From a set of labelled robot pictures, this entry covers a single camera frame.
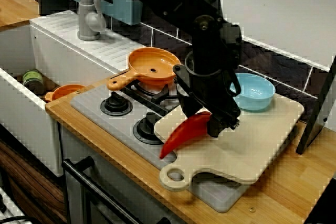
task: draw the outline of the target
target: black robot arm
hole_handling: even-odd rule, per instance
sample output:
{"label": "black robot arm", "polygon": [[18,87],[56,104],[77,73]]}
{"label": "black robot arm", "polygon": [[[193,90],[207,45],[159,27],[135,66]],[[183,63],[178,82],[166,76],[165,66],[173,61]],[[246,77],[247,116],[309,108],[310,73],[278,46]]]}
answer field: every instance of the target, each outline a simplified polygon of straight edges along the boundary
{"label": "black robot arm", "polygon": [[[217,137],[225,128],[234,129],[240,109],[233,97],[240,93],[234,70],[240,61],[240,27],[228,23],[221,0],[140,0],[153,12],[192,36],[193,51],[185,65],[176,65],[178,92],[186,116],[202,107],[211,113],[208,134]],[[234,84],[236,92],[230,90]]]}

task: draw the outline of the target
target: gray faucet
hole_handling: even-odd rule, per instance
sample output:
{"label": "gray faucet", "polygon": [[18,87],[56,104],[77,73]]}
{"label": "gray faucet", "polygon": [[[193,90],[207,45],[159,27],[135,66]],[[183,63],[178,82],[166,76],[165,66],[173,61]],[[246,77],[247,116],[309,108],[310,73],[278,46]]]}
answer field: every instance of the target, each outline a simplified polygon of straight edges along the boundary
{"label": "gray faucet", "polygon": [[106,21],[101,12],[100,0],[80,0],[78,12],[78,38],[86,41],[99,39],[100,32],[105,31],[106,28]]}

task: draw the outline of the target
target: light blue bowl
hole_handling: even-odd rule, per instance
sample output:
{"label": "light blue bowl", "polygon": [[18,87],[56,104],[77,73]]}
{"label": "light blue bowl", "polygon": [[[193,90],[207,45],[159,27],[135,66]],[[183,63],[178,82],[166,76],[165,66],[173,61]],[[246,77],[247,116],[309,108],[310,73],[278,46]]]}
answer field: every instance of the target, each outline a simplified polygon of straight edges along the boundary
{"label": "light blue bowl", "polygon": [[237,73],[241,93],[234,97],[238,107],[243,110],[258,111],[267,108],[275,94],[274,85],[263,77],[250,73]]}

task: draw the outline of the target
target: burner grate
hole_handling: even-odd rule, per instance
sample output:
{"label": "burner grate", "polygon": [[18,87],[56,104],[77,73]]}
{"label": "burner grate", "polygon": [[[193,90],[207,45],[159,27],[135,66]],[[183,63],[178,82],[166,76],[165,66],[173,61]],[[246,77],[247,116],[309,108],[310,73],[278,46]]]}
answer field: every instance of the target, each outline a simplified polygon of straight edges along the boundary
{"label": "burner grate", "polygon": [[[150,96],[151,99],[146,99],[145,97],[140,95],[138,92],[135,92],[132,89],[132,86],[134,86],[141,93]],[[148,92],[147,90],[142,88],[139,85],[139,80],[135,80],[135,81],[131,82],[130,84],[128,84],[123,89],[121,89],[120,91],[127,94],[129,97],[137,100],[138,102],[145,105],[147,108],[150,108],[151,110],[153,110],[154,112],[156,112],[157,114],[159,114],[161,116],[167,115],[169,112],[171,112],[172,110],[174,110],[176,107],[179,106],[179,104],[178,104],[175,107],[173,107],[172,109],[167,109],[164,106],[160,105],[160,103],[162,101],[166,100],[166,99],[177,99],[176,95],[169,95],[168,85],[166,85],[158,94],[154,94],[154,93]]]}

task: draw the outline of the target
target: black oven handle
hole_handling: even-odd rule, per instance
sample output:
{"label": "black oven handle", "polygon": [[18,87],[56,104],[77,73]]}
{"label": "black oven handle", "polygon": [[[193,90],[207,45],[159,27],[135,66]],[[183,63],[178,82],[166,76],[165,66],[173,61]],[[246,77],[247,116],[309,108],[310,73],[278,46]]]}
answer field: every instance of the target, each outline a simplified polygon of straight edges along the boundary
{"label": "black oven handle", "polygon": [[113,197],[111,197],[104,189],[102,189],[96,182],[94,182],[83,171],[90,166],[95,165],[95,161],[92,157],[88,156],[73,164],[69,159],[65,159],[62,162],[62,167],[73,178],[75,178],[83,187],[92,193],[98,200],[111,209],[122,221],[126,224],[142,224],[142,222],[128,212],[120,203],[118,203]]}

